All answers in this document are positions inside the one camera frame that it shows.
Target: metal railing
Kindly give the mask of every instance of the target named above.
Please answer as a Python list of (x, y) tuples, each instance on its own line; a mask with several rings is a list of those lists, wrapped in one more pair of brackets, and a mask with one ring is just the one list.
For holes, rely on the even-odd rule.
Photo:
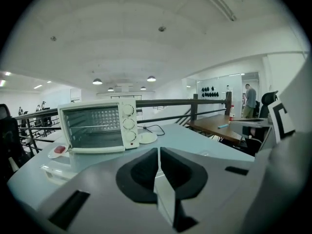
[[(157, 107), (157, 106), (180, 106), (180, 105), (190, 105), (191, 108), (183, 115), (171, 116), (171, 117), (162, 117), (162, 118), (153, 118), (153, 119), (144, 119), (138, 120), (137, 123), (147, 123), (147, 122), (156, 122), (170, 119), (178, 119), (176, 123), (180, 122), (180, 125), (185, 125), (189, 120), (196, 120), (198, 115), (204, 115), (214, 112), (225, 111), (226, 115), (229, 115), (231, 102), (232, 102), (232, 93), (227, 92), (226, 100), (208, 100), (208, 99), (198, 99), (198, 95), (194, 94), (194, 99), (158, 99), (158, 100), (137, 100), (137, 108), (142, 107)], [(197, 105), (199, 104), (225, 104), (224, 109), (207, 111), (207, 112), (197, 112)], [(43, 142), (54, 142), (53, 140), (42, 139), (38, 137), (47, 137), (51, 131), (61, 130), (60, 127), (54, 127), (59, 124), (58, 118), (51, 119), (53, 116), (58, 115), (57, 108), (38, 111), (32, 114), (26, 114), (22, 116), (15, 117), (16, 120), (21, 120), (22, 123), (19, 125), (20, 140), (26, 140), (26, 143), (22, 142), (23, 146), (27, 146), (30, 149), (32, 154), (32, 149), (35, 149), (38, 153), (42, 149), (39, 148), (36, 144), (36, 141)]]

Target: black mesh chair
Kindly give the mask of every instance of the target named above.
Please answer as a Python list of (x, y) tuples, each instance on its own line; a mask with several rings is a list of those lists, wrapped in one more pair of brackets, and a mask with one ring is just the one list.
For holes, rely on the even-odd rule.
[(262, 96), (261, 102), (262, 107), (260, 110), (259, 118), (267, 118), (269, 115), (269, 108), (268, 106), (275, 102), (277, 100), (277, 94), (278, 91), (266, 93)]
[(0, 104), (0, 134), (4, 179), (8, 180), (14, 173), (9, 158), (11, 157), (20, 168), (30, 159), (30, 156), (26, 154), (20, 143), (18, 123), (11, 117), (5, 104)]
[[(261, 102), (263, 105), (260, 110), (259, 118), (267, 118), (269, 116), (268, 106), (277, 100), (276, 96), (277, 92), (278, 91), (266, 93), (262, 96)], [(255, 156), (255, 154), (259, 151), (262, 145), (266, 130), (267, 129), (265, 128), (256, 129), (253, 138), (246, 138), (245, 142), (241, 142), (239, 145), (232, 147), (237, 150), (240, 150), (243, 153)], [(252, 135), (251, 127), (243, 127), (243, 134), (247, 136)]]

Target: oven knob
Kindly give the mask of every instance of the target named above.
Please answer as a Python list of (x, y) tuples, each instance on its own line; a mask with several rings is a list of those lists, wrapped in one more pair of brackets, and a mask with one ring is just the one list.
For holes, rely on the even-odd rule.
[(129, 131), (126, 133), (126, 140), (127, 141), (134, 141), (136, 139), (137, 135), (135, 134), (135, 132)]
[(134, 126), (135, 126), (135, 122), (132, 119), (125, 119), (123, 121), (123, 127), (125, 129), (130, 130), (130, 129), (133, 129)]
[(122, 110), (123, 110), (124, 114), (127, 115), (127, 116), (132, 115), (134, 113), (134, 111), (135, 111), (133, 106), (131, 106), (129, 104), (124, 105)]

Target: desk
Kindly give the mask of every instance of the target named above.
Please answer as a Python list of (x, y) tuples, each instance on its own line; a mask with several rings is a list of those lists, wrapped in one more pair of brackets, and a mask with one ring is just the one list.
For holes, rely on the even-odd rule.
[(228, 124), (229, 118), (230, 117), (228, 115), (216, 115), (194, 121), (188, 121), (186, 124), (195, 129), (202, 130), (205, 133), (217, 135), (233, 142), (234, 144), (238, 144), (242, 138), (241, 135), (232, 131), (229, 126), (218, 128), (218, 126)]
[[(153, 147), (159, 148), (161, 146), (176, 148), (199, 155), (208, 155), (211, 157), (254, 161), (254, 157), (250, 155), (211, 140), (178, 124), (164, 125), (162, 128), (166, 134), (164, 136), (159, 136), (154, 143), (147, 145), (141, 144), (136, 149), (122, 153), (98, 155), (81, 154), (78, 158), (78, 162), (83, 163), (83, 165), (86, 166), (91, 165), (92, 163), (99, 163), (123, 155), (151, 149)], [(7, 183), (16, 199), (24, 201), (35, 210), (38, 209), (43, 200), (55, 192), (59, 187), (59, 185), (51, 183), (46, 178), (46, 175), (40, 169), (40, 166), (51, 161), (47, 156), (49, 150), (60, 144), (63, 143), (54, 142), (51, 143), (50, 146), (44, 148), (30, 161), (23, 165)]]

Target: wire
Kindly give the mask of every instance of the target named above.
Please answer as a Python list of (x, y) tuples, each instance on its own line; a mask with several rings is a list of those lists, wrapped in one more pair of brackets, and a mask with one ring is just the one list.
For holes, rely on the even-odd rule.
[(165, 135), (165, 131), (164, 131), (159, 125), (152, 125), (152, 126), (142, 127), (142, 128), (145, 129), (145, 130), (147, 130), (147, 131), (149, 131), (150, 133), (154, 134), (152, 131), (148, 130), (149, 127), (154, 127), (154, 126), (159, 127), (159, 128), (162, 130), (162, 132), (163, 132), (163, 134), (161, 134), (161, 135), (156, 134), (157, 136), (163, 136), (163, 135)]

